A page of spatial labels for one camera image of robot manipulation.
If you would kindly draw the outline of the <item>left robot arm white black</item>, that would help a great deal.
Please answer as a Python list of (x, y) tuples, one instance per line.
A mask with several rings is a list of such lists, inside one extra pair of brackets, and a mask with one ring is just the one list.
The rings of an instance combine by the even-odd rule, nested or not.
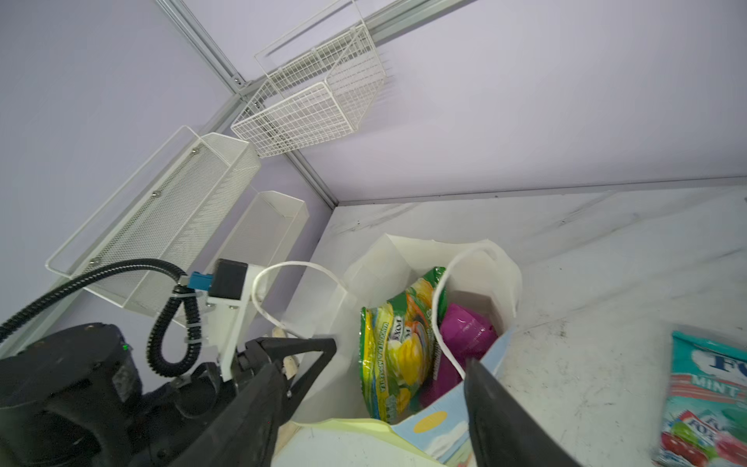
[(333, 339), (221, 338), (220, 363), (200, 362), (198, 296), (242, 299), (247, 264), (220, 260), (204, 276), (161, 259), (116, 262), (54, 288), (1, 327), (9, 338), (74, 293), (128, 272), (159, 272), (174, 287), (146, 358), (164, 377), (145, 392), (132, 349), (112, 324), (64, 329), (1, 362), (5, 466), (268, 466), (281, 426), (336, 354)]

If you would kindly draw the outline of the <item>teal Fox's candy bag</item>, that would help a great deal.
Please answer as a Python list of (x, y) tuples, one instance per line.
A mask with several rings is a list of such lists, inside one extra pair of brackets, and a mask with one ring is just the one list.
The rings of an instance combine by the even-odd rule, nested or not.
[(672, 333), (659, 466), (746, 464), (746, 351)]

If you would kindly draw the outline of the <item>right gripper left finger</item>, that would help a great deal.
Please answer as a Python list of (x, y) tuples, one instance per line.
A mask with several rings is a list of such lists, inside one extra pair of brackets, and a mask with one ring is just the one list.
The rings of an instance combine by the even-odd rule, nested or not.
[(270, 466), (283, 421), (286, 377), (264, 367), (173, 466)]

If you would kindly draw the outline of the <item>green snack bag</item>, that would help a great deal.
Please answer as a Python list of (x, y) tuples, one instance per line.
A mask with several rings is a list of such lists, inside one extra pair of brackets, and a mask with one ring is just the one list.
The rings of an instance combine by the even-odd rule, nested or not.
[(360, 313), (359, 376), (367, 412), (397, 423), (430, 378), (436, 353), (432, 317), (442, 321), (447, 293), (432, 307), (444, 267), (435, 267), (400, 294)]

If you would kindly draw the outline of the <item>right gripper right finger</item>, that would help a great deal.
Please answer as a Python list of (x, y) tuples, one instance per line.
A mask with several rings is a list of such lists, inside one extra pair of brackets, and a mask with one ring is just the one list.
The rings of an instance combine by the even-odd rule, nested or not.
[(480, 361), (467, 363), (463, 385), (479, 466), (580, 466)]

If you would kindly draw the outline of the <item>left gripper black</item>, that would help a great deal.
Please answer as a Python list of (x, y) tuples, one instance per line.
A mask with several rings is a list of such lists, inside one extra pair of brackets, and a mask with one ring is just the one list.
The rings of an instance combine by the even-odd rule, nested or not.
[(258, 338), (237, 354), (231, 381), (212, 364), (202, 364), (179, 387), (167, 385), (149, 402), (134, 428), (135, 466), (173, 466), (196, 438), (220, 416), (251, 379), (270, 366), (280, 375), (281, 420), (291, 420), (337, 353), (333, 338)]

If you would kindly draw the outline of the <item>purple grape candy bag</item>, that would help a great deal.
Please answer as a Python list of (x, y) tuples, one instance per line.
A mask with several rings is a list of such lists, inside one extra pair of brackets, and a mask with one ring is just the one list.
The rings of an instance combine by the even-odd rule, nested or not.
[[(447, 347), (464, 367), (470, 359), (481, 359), (498, 339), (499, 334), (486, 317), (461, 305), (449, 304), (440, 331)], [(439, 356), (434, 360), (433, 374), (420, 391), (419, 402), (422, 408), (461, 383), (457, 369), (447, 358)]]

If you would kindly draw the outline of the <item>white paper gift bag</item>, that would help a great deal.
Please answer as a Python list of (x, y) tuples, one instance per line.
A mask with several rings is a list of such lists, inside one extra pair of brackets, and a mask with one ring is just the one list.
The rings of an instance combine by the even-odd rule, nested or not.
[(492, 241), (384, 235), (342, 276), (326, 305), (280, 327), (330, 337), (337, 352), (297, 408), (294, 429), (359, 433), (445, 466), (472, 466), (464, 366), (497, 374), (523, 278)]

